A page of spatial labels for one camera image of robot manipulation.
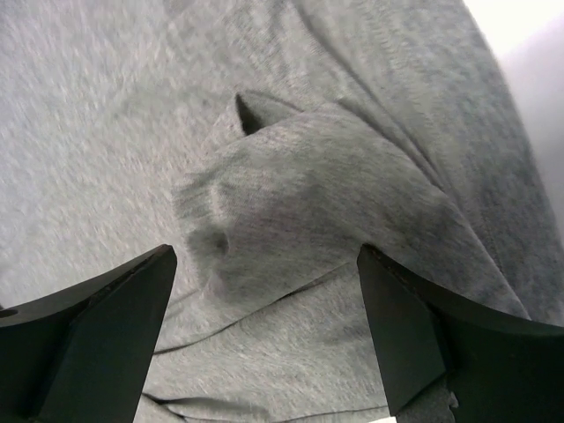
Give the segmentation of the grey t-shirt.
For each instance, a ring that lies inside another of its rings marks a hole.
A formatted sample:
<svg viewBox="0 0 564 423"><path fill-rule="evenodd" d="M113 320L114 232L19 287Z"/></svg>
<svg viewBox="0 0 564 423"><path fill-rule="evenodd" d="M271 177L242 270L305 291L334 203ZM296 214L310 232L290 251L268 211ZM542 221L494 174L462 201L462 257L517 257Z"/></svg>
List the grey t-shirt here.
<svg viewBox="0 0 564 423"><path fill-rule="evenodd" d="M460 1L4 1L1 303L162 243L138 422L387 414L356 260L563 322L563 248Z"/></svg>

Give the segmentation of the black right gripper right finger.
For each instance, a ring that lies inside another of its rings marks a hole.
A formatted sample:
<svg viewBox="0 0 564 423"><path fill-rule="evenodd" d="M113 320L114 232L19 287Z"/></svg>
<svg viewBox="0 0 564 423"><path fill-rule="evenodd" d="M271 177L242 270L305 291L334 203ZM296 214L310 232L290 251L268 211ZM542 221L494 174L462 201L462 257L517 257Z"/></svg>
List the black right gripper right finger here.
<svg viewBox="0 0 564 423"><path fill-rule="evenodd" d="M562 421L561 327L467 300L368 245L357 265L396 421Z"/></svg>

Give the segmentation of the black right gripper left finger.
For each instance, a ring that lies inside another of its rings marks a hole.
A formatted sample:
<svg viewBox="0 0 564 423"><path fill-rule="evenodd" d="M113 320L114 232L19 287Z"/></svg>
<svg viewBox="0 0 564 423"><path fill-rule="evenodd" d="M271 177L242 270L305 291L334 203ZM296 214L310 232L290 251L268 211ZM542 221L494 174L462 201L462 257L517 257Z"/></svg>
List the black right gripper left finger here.
<svg viewBox="0 0 564 423"><path fill-rule="evenodd" d="M174 283L161 245L1 312L3 422L131 422Z"/></svg>

